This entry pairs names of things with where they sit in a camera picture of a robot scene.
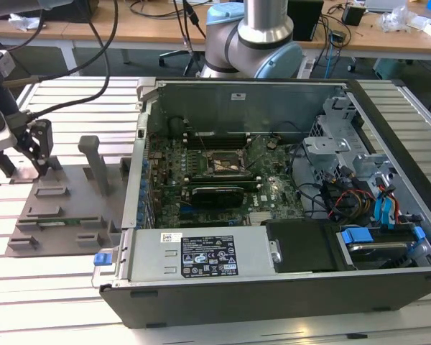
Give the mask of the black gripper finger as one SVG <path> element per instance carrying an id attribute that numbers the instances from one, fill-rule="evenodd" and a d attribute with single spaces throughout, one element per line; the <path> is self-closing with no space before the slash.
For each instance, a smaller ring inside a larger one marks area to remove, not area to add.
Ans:
<path id="1" fill-rule="evenodd" d="M 52 123 L 48 119 L 33 121 L 19 136 L 19 152 L 33 165 L 39 177 L 46 175 L 53 148 Z"/>
<path id="2" fill-rule="evenodd" d="M 0 151 L 0 170 L 7 178 L 11 178 L 16 170 L 13 162 L 4 154 L 3 151 Z"/>

